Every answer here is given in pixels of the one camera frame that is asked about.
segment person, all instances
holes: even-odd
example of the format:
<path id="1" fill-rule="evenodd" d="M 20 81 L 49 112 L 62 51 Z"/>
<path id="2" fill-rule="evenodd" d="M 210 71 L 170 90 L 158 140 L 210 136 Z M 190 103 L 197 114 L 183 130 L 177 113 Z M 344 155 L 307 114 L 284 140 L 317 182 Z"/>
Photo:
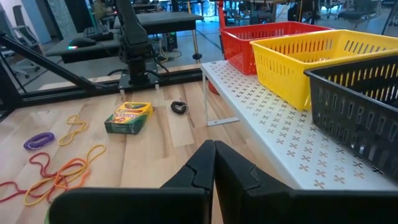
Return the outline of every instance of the person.
<path id="1" fill-rule="evenodd" d="M 108 17 L 108 14 L 112 12 L 111 8 L 105 6 L 106 0 L 96 0 L 93 4 L 94 16 L 97 20 L 102 20 Z"/>

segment purple rubber band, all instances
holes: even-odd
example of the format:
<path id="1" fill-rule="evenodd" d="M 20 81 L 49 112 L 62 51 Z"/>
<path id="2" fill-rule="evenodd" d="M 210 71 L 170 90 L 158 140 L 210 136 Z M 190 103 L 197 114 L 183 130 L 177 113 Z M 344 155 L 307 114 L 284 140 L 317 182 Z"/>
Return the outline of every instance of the purple rubber band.
<path id="1" fill-rule="evenodd" d="M 46 144 L 54 141 L 55 136 L 53 133 L 38 134 L 25 142 L 24 148 L 27 150 L 38 150 Z"/>

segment concrete floor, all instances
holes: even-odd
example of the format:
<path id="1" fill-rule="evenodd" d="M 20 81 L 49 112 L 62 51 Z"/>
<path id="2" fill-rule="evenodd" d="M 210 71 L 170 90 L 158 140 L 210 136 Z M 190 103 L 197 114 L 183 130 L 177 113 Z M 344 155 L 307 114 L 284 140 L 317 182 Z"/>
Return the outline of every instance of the concrete floor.
<path id="1" fill-rule="evenodd" d="M 279 5 L 277 9 L 277 22 L 287 21 L 287 10 L 288 6 Z M 333 13 L 338 13 L 338 9 L 332 10 Z M 381 16 L 370 20 L 369 22 L 364 22 L 357 27 L 357 31 L 370 32 L 374 34 L 380 34 L 384 27 L 384 23 L 388 17 L 390 9 L 382 9 Z M 321 15 L 326 14 L 326 9 L 321 10 Z M 238 25 L 245 25 L 248 21 L 241 21 Z M 327 19 L 322 16 L 322 19 L 317 22 L 317 25 L 327 26 L 334 29 L 350 29 L 353 30 L 354 25 L 350 24 L 348 21 L 343 19 L 336 20 L 333 16 Z M 221 53 L 221 45 L 219 39 L 219 23 L 217 17 L 207 17 L 205 22 L 197 21 L 197 41 L 199 53 L 202 54 L 201 62 L 212 62 L 217 60 L 223 60 L 223 55 Z M 396 27 L 392 27 L 392 30 L 388 35 L 395 35 Z M 191 31 L 183 31 L 177 33 L 178 50 L 181 51 L 182 56 L 176 58 L 171 62 L 165 62 L 166 67 L 174 67 L 179 65 L 190 65 L 195 63 L 192 59 L 194 53 L 193 50 L 193 39 Z M 44 46 L 44 48 L 50 48 L 54 43 Z M 83 76 L 85 78 L 94 78 L 105 76 L 108 72 L 118 69 L 125 68 L 126 65 L 122 63 L 118 57 L 102 58 L 98 60 L 90 60 L 77 63 L 64 64 L 60 57 L 49 57 L 49 59 L 69 71 Z M 25 78 L 19 76 L 19 80 L 24 85 L 26 91 L 36 91 L 42 85 L 49 83 L 64 82 L 65 80 L 52 72 L 41 71 L 37 73 L 32 73 L 30 78 Z"/>

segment red basket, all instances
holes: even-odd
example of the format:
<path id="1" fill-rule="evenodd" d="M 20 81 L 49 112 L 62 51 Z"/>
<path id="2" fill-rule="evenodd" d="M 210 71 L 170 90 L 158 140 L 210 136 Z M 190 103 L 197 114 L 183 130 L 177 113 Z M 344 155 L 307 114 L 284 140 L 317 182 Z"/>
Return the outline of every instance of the red basket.
<path id="1" fill-rule="evenodd" d="M 253 49 L 249 44 L 250 41 L 331 29 L 301 22 L 273 22 L 268 24 L 225 28 L 223 0 L 219 1 L 218 10 L 224 57 L 244 75 L 257 74 Z"/>

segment plastic basket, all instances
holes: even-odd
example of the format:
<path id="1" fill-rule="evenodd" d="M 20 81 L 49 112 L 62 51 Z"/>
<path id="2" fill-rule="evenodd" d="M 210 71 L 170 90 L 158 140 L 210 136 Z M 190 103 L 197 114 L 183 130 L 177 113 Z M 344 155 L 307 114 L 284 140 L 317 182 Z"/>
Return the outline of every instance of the plastic basket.
<path id="1" fill-rule="evenodd" d="M 305 71 L 315 125 L 398 177 L 398 54 Z"/>
<path id="2" fill-rule="evenodd" d="M 397 52 L 398 39 L 350 30 L 326 30 L 255 40 L 259 82 L 298 110 L 309 109 L 309 68 L 382 57 Z"/>
<path id="3" fill-rule="evenodd" d="M 253 49 L 250 46 L 250 41 L 331 29 L 301 22 L 273 22 L 268 24 L 225 28 L 222 2 L 221 0 L 219 15 L 224 56 L 226 60 L 244 75 L 256 74 L 256 64 L 254 63 Z"/>

